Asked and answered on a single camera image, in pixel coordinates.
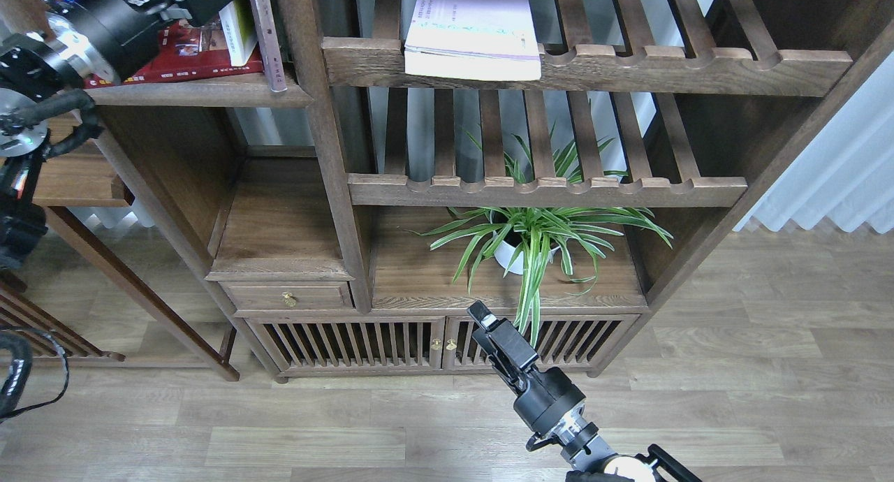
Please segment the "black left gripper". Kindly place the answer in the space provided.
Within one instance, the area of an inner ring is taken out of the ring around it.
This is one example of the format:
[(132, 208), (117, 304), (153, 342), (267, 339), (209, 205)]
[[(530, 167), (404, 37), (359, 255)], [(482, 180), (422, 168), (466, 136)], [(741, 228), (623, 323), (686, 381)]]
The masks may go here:
[(201, 27), (234, 0), (41, 0), (54, 38), (54, 58), (79, 78), (112, 83), (159, 55), (157, 34), (180, 20)]

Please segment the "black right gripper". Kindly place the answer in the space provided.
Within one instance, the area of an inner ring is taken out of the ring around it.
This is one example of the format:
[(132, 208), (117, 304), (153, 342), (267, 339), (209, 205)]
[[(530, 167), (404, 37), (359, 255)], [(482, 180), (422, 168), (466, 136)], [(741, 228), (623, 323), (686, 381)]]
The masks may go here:
[(587, 427), (584, 393), (559, 370), (540, 371), (539, 355), (508, 319), (498, 319), (478, 300), (467, 308), (476, 324), (472, 338), (516, 395), (514, 411), (533, 432), (528, 444), (571, 444)]

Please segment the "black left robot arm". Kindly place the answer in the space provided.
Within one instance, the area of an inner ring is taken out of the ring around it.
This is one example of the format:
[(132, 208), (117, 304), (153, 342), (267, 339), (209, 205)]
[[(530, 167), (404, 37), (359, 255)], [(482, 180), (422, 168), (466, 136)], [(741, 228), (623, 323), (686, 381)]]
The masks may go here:
[(47, 234), (33, 202), (42, 164), (102, 132), (84, 89), (90, 75), (121, 84), (159, 55), (159, 32), (207, 24), (234, 0), (42, 0), (54, 38), (16, 33), (2, 45), (3, 269), (19, 268)]

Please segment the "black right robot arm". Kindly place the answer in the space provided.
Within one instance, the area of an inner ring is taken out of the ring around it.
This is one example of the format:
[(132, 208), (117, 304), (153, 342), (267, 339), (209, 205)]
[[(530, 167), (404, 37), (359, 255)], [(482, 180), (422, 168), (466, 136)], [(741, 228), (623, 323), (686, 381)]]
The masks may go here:
[(507, 319), (498, 319), (481, 301), (467, 313), (475, 320), (472, 337), (516, 395), (513, 408), (533, 432), (528, 451), (559, 444), (571, 466), (568, 481), (698, 481), (657, 444), (646, 454), (617, 453), (600, 437), (599, 429), (583, 416), (585, 394), (558, 367), (540, 370), (538, 354)]

